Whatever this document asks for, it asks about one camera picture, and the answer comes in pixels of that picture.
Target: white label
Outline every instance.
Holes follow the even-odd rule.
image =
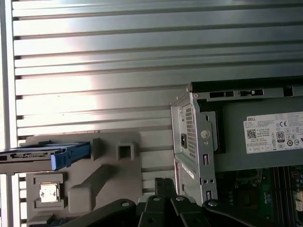
[[[244,132],[248,154],[303,148],[303,112],[249,116]]]
[[[194,174],[183,163],[182,168],[191,176],[191,178],[195,179]]]

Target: barcode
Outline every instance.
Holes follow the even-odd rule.
[[[248,139],[255,139],[257,137],[256,130],[247,130],[247,137]]]

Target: metal slot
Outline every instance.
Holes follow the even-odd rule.
[[[251,91],[239,91],[239,96],[262,96],[264,95],[263,89],[251,90]]]
[[[7,156],[0,156],[0,161],[7,161],[8,157]]]
[[[206,197],[207,197],[207,200],[211,200],[213,197],[212,197],[212,192],[211,191],[207,191],[206,192]]]
[[[293,86],[286,86],[283,88],[284,97],[294,96]]]
[[[218,92],[210,92],[210,98],[221,98],[221,97],[233,97],[233,91],[218,91]]]
[[[203,155],[203,164],[205,166],[209,165],[209,157],[208,157],[208,155]]]
[[[181,146],[187,148],[187,137],[186,134],[181,134]]]

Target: ventilation holes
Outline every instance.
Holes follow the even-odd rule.
[[[187,146],[189,150],[189,155],[195,159],[196,158],[196,130],[194,126],[194,119],[192,115],[191,108],[186,109],[186,128],[187,128]]]

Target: rectangular opening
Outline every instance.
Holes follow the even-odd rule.
[[[209,97],[210,98],[233,97],[233,91],[210,92]]]
[[[205,166],[209,165],[208,155],[203,155],[203,163],[204,163]]]
[[[213,197],[212,197],[212,192],[211,191],[207,191],[206,192],[206,197],[207,197],[207,200],[211,200]]]
[[[119,147],[119,155],[121,158],[131,158],[131,146]]]
[[[294,96],[293,86],[286,86],[283,88],[284,97]]]
[[[0,161],[7,161],[8,157],[7,156],[0,156]]]
[[[181,134],[181,146],[183,148],[187,148],[187,138],[186,138],[186,134]]]
[[[263,89],[256,89],[251,91],[239,91],[239,96],[262,96],[264,95]]]

